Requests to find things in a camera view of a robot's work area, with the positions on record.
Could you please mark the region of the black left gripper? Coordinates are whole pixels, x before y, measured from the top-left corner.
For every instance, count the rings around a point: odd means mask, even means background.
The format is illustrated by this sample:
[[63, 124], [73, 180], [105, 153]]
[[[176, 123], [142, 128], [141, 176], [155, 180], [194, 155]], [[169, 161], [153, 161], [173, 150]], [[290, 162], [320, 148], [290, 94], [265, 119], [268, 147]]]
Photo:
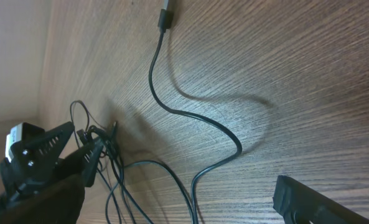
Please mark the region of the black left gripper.
[[85, 187], [93, 186], [102, 140], [96, 138], [62, 159], [59, 155], [73, 129], [69, 121], [12, 145], [14, 158], [0, 163], [6, 198], [31, 197], [73, 174], [81, 175]]

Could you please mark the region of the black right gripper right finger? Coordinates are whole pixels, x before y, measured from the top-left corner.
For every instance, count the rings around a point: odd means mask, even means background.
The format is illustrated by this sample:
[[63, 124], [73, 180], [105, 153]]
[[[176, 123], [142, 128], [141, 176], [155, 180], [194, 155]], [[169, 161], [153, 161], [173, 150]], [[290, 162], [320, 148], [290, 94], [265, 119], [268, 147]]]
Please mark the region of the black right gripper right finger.
[[369, 224], [369, 219], [285, 175], [277, 178], [273, 208], [285, 224]]

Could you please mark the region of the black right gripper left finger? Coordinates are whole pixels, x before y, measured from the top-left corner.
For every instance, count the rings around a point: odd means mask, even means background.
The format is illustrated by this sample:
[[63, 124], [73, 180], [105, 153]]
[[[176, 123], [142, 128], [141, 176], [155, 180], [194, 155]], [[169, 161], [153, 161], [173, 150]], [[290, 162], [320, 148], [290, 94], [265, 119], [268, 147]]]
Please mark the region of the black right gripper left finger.
[[0, 196], [0, 223], [76, 224], [85, 198], [82, 177], [71, 175], [38, 194], [13, 202]]

